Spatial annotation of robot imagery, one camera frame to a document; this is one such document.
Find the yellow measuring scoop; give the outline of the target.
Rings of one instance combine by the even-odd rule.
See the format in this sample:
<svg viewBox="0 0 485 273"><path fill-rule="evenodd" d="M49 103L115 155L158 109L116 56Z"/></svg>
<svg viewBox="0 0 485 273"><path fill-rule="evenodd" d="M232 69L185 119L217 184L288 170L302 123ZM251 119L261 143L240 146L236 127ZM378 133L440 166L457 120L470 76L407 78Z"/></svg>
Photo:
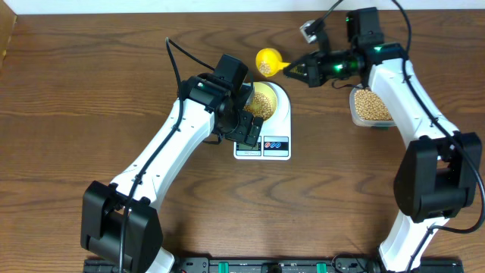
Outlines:
<svg viewBox="0 0 485 273"><path fill-rule="evenodd" d="M261 49L255 57L255 64L265 77L272 77L289 66L288 62L283 61L282 55L272 48Z"/></svg>

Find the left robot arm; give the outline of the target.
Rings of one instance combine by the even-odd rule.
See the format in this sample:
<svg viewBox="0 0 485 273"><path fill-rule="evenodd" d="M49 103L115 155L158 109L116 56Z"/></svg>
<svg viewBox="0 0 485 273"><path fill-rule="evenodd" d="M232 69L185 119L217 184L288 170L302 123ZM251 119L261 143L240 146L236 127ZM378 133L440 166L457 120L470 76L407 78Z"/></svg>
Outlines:
<svg viewBox="0 0 485 273"><path fill-rule="evenodd" d="M158 212L180 169L211 134L253 147L263 120L245 111L254 88L249 69L223 55L211 73L178 85L161 129L110 184L93 181L83 194L80 245L122 272L169 272L173 254L162 246Z"/></svg>

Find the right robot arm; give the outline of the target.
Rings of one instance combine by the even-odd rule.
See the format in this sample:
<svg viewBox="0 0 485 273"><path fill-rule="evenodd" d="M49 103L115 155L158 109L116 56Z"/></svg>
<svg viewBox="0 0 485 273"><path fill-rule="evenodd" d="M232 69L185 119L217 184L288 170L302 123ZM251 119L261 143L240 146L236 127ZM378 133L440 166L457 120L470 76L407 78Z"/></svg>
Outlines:
<svg viewBox="0 0 485 273"><path fill-rule="evenodd" d="M409 44L385 40L376 8L346 14L347 50L331 49L323 18L300 30L318 49L288 64L284 75L310 87L358 76L400 132L406 151L393 181L399 212L371 270L414 271L434 234L484 195L480 138L462 133L434 105L413 70Z"/></svg>

